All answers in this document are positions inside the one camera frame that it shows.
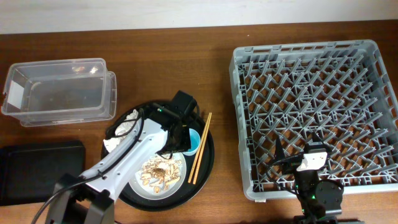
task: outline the white plate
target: white plate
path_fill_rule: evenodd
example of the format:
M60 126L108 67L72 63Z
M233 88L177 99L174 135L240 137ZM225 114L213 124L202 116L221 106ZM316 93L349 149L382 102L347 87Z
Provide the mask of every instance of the white plate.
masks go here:
M154 188L148 185L143 185L141 180L141 173L142 171L139 170L134 174L134 177L130 179L129 184L132 190L137 193L139 196L149 199L149 200L160 200L167 198L174 194L182 185L185 180L185 174L187 173L187 163L185 162L185 158L182 153L175 153L173 154L174 160L181 160L182 165L178 168L180 169L180 180L174 184L170 184L169 189L164 191L164 183L159 187L162 189L159 193L154 192ZM158 179L152 178L149 183L152 184Z

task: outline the gray dish rack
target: gray dish rack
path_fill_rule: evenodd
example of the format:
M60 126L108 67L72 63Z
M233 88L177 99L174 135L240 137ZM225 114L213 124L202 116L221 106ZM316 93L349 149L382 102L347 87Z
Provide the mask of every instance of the gray dish rack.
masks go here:
M295 197L266 167L277 137L289 156L313 131L333 151L321 178L340 181L345 194L398 190L398 102L374 41L238 47L229 74L248 199ZM292 175L270 172L293 189Z

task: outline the plastic bin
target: plastic bin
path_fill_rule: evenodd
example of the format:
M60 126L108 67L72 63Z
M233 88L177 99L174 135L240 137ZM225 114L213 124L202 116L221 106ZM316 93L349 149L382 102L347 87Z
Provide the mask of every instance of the plastic bin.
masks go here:
M23 126L102 121L116 112L116 76L102 58L11 65L1 112Z
M295 197L265 170L280 137L285 155L315 131L332 149L321 178L345 194L398 190L397 99L372 40L238 47L229 66L245 196ZM270 170L294 189L294 177Z

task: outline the crumpled white cloth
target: crumpled white cloth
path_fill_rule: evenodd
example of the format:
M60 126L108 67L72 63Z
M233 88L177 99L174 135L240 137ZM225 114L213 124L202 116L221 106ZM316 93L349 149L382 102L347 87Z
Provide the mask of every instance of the crumpled white cloth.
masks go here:
M138 117L138 111L134 110L131 114L127 115L126 119L136 119ZM115 130L115 135L121 135L126 133L134 125L135 121L123 122ZM109 140L104 139L104 145L108 152L113 151L116 147L125 139L127 136L111 138Z

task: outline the black tray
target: black tray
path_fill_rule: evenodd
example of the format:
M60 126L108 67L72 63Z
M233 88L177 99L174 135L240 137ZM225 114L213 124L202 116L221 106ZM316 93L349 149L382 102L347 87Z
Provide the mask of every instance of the black tray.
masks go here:
M7 146L0 149L0 205L46 201L65 173L83 172L80 141Z
M166 105L168 105L169 101L152 101L149 103L158 103L162 106L166 106ZM139 108L148 105L149 103L145 103L143 105L136 106L135 108L131 108L129 111L125 112L120 118L118 118L118 120L115 122L115 124L121 123L123 120L126 119L126 116L128 114L132 113L134 110L138 110ZM196 116L196 113L193 112L191 114L190 119L194 119L195 116ZM195 129L199 133L199 135L201 135L203 132L203 129L205 128L205 122L201 118L198 118L195 123L190 125L190 128ZM110 136L112 136L112 133L114 133L114 129L107 130L106 136L110 137ZM103 145L103 149L101 152L101 158L104 158L106 155L108 155L108 152L105 149L105 146ZM206 140L205 150L203 151L203 157L201 160L201 165L200 165L200 170L198 173L196 185L188 184L188 177L191 172L191 168L192 168L193 160L195 159L195 155L184 156L185 161L187 163L187 173L185 175L184 183L173 195L171 195L165 199L161 199L161 200L149 200L146 198L142 198L141 196L136 194L132 190L130 185L127 184L124 187L119 198L123 202L125 202L126 204L128 204L134 208L138 208L140 210L145 210L145 211L150 211L150 212L169 210L169 209L175 208L179 205L182 205L183 203L190 200L193 196L195 196L202 189L204 184L206 183L207 179L209 178L210 172L213 168L214 155L215 155L215 152L214 152L213 138L209 131L207 140Z

